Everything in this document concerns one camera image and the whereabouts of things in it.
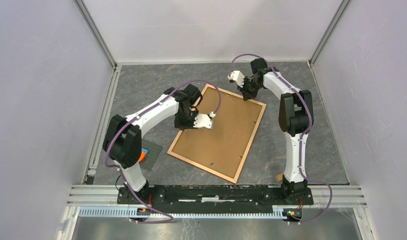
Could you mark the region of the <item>wooden picture frame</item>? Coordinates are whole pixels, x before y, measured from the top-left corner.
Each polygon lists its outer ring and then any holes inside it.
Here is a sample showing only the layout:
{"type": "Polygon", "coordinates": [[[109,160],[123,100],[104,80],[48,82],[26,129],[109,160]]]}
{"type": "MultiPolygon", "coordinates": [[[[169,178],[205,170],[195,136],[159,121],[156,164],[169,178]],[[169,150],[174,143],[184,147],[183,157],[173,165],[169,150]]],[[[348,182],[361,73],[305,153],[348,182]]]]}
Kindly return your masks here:
{"type": "Polygon", "coordinates": [[[220,108],[212,119],[211,129],[179,131],[167,154],[230,183],[237,183],[252,142],[255,138],[266,104],[243,100],[237,93],[206,84],[201,113],[220,108]]]}

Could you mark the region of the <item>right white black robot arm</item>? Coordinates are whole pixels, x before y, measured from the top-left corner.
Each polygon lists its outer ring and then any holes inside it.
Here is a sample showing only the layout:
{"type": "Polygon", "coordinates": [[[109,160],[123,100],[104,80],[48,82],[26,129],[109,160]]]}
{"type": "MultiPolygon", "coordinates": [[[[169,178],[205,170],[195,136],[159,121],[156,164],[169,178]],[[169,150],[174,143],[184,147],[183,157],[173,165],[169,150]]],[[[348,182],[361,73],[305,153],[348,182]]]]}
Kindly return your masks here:
{"type": "Polygon", "coordinates": [[[250,63],[252,76],[232,71],[228,79],[236,83],[245,101],[254,99],[259,90],[270,90],[279,100],[278,124],[286,139],[286,167],[283,172],[280,198],[286,204],[295,203],[308,190],[305,155],[308,133],[314,123],[312,93],[288,82],[264,58],[250,63]]]}

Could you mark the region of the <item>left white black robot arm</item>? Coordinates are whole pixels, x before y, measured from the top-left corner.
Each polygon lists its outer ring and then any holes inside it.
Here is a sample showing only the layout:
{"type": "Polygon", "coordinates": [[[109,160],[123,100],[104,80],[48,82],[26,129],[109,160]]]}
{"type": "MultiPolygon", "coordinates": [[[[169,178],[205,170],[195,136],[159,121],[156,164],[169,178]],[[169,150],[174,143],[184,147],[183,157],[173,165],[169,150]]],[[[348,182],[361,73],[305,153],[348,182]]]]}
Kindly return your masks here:
{"type": "Polygon", "coordinates": [[[129,197],[135,203],[142,204],[149,197],[148,181],[139,163],[143,136],[171,116],[175,128],[196,129],[199,112],[194,104],[201,98],[201,91],[193,84],[188,84],[185,89],[171,87],[141,111],[129,116],[116,114],[110,119],[102,145],[105,161],[113,160],[112,167],[119,169],[130,188],[129,197]]]}

